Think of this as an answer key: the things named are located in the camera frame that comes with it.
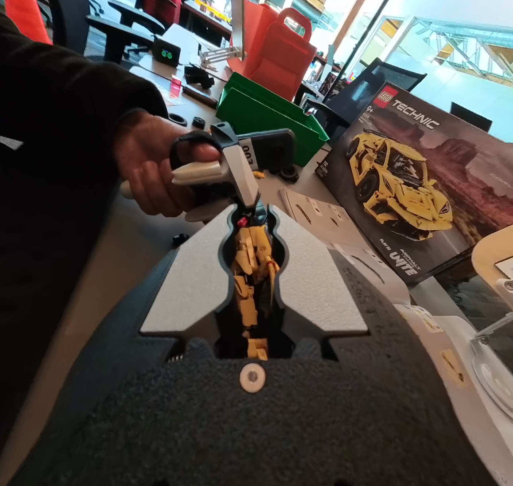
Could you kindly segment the open instruction booklet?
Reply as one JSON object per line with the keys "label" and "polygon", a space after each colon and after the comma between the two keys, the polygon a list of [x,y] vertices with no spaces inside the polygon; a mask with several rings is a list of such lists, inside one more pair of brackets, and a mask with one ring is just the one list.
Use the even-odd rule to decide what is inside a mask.
{"label": "open instruction booklet", "polygon": [[[379,292],[408,323],[414,323],[414,331],[421,342],[433,345],[428,348],[428,353],[442,373],[444,383],[460,389],[472,386],[444,329],[422,305],[411,300],[406,283],[366,243],[345,209],[287,188],[280,189],[280,196],[285,208],[283,212],[326,244],[363,318],[364,310],[360,307],[363,295]],[[320,340],[323,353],[335,358],[336,352],[331,346],[333,340],[370,336],[370,324],[365,323],[368,326],[365,335]]]}

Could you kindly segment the yellow brick car model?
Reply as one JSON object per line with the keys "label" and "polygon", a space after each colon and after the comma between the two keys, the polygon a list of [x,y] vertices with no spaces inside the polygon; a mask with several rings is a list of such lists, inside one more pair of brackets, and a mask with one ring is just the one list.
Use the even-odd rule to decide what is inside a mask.
{"label": "yellow brick car model", "polygon": [[267,361],[269,336],[267,319],[275,306],[275,285],[280,270],[273,257],[266,225],[239,228],[234,233],[235,257],[230,266],[234,299],[242,323],[250,359]]}

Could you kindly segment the black device green lights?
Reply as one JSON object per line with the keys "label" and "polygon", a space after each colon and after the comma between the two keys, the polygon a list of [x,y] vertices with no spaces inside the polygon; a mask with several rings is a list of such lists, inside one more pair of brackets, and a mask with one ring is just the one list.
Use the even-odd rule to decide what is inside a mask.
{"label": "black device green lights", "polygon": [[173,68],[180,64],[181,47],[164,40],[161,36],[155,36],[151,53],[153,59],[161,64]]}

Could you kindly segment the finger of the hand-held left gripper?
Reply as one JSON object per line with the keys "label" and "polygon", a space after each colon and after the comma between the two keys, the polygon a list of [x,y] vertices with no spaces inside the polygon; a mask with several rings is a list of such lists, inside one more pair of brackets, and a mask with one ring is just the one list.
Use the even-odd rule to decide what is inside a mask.
{"label": "finger of the hand-held left gripper", "polygon": [[234,199],[229,197],[215,198],[198,205],[186,212],[184,219],[187,222],[209,222],[222,213],[227,207],[237,206]]}
{"label": "finger of the hand-held left gripper", "polygon": [[247,209],[254,208],[260,199],[260,190],[241,146],[234,144],[225,147],[222,155],[240,202]]}

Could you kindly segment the car set box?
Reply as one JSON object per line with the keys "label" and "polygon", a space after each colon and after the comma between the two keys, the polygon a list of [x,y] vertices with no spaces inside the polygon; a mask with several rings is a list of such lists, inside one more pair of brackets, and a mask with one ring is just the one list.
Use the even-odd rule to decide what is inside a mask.
{"label": "car set box", "polygon": [[512,225],[512,144],[389,82],[316,175],[407,285]]}

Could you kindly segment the grey desk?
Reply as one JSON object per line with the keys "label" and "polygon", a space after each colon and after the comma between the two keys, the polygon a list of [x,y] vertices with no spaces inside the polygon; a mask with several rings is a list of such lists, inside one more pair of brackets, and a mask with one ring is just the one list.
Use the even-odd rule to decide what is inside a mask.
{"label": "grey desk", "polygon": [[1,262],[1,485],[512,485],[475,387],[379,292],[335,358],[282,332],[276,296],[268,360],[248,358],[234,290],[219,338],[142,335],[172,237],[210,221],[147,215],[115,162],[94,178]]}

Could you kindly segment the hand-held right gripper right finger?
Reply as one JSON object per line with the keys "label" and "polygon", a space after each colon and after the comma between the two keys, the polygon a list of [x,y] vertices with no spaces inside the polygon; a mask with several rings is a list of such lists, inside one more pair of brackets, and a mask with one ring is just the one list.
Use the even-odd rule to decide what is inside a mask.
{"label": "hand-held right gripper right finger", "polygon": [[284,248],[275,293],[291,340],[365,335],[368,326],[328,247],[280,208],[269,204],[272,234]]}

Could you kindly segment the green plastic bin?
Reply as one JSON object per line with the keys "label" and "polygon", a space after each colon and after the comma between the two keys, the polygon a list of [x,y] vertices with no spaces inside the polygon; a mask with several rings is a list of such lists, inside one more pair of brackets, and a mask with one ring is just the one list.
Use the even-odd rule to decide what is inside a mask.
{"label": "green plastic bin", "polygon": [[329,137],[314,115],[233,72],[216,107],[216,117],[236,134],[289,129],[296,137],[295,163],[304,167]]}

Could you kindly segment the small black object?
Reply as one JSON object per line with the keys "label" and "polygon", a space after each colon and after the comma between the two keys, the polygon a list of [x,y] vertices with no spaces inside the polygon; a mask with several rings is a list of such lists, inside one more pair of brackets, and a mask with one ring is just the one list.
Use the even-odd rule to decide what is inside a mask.
{"label": "small black object", "polygon": [[202,90],[209,90],[215,85],[214,77],[196,65],[184,66],[184,79],[188,85],[199,86]]}

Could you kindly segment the red plastic bin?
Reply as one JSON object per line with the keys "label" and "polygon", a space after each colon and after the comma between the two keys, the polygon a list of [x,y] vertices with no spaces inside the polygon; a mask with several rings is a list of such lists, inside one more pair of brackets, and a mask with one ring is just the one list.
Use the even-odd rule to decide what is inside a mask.
{"label": "red plastic bin", "polygon": [[229,60],[237,72],[292,101],[314,59],[311,21],[294,8],[276,13],[265,4],[244,1],[243,60]]}

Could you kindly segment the wooden document stand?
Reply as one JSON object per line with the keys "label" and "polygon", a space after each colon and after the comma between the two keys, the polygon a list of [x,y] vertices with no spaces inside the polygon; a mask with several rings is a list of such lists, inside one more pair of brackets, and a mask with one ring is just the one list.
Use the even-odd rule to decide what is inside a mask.
{"label": "wooden document stand", "polygon": [[415,288],[469,373],[484,408],[512,453],[512,226],[473,249],[474,276],[449,294],[435,278]]}

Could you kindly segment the black desk monitor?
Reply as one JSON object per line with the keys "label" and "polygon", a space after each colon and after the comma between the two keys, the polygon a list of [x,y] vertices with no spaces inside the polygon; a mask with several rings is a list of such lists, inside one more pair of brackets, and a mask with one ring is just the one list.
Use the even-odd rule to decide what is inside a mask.
{"label": "black desk monitor", "polygon": [[484,132],[489,132],[492,121],[481,116],[455,102],[451,103],[450,114],[465,121],[468,124],[471,124]]}

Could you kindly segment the person's left hand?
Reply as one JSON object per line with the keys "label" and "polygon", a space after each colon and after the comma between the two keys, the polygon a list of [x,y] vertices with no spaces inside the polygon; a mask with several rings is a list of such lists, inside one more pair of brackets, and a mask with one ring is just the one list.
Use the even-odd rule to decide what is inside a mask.
{"label": "person's left hand", "polygon": [[188,186],[172,183],[170,153],[176,139],[188,132],[168,119],[142,110],[127,114],[116,127],[113,156],[122,180],[147,215],[175,218],[196,206]]}

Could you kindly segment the white lattice bracket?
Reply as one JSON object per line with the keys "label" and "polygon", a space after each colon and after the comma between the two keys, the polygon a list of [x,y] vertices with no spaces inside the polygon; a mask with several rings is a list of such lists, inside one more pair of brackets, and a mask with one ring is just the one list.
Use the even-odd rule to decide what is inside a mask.
{"label": "white lattice bracket", "polygon": [[215,70],[214,63],[232,59],[243,62],[247,58],[245,47],[245,6],[244,0],[231,0],[232,2],[232,34],[231,45],[203,52],[200,55],[200,65],[203,69]]}

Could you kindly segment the black office chair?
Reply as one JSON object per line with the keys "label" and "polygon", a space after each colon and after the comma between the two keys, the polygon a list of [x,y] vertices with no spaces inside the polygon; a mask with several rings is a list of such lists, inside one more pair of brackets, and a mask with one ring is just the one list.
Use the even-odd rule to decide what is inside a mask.
{"label": "black office chair", "polygon": [[355,119],[385,83],[411,92],[426,76],[426,73],[415,73],[376,58],[327,105],[343,118]]}
{"label": "black office chair", "polygon": [[106,37],[103,61],[120,65],[123,61],[129,61],[130,53],[148,53],[156,37],[163,35],[166,30],[156,18],[146,12],[115,0],[110,0],[108,5],[119,12],[119,22],[93,15],[85,17],[91,28]]}

